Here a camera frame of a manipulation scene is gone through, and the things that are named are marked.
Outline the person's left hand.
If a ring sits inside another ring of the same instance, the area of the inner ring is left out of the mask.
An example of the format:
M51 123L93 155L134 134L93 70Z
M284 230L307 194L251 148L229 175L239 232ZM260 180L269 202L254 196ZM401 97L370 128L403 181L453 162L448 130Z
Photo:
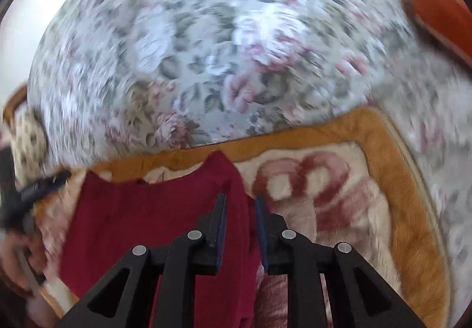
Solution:
M19 252L29 250L29 266L40 274L46 269L47 258L42 233L35 229L30 234L7 231L1 244L1 265L10 281L24 291L31 291L30 282L19 259Z

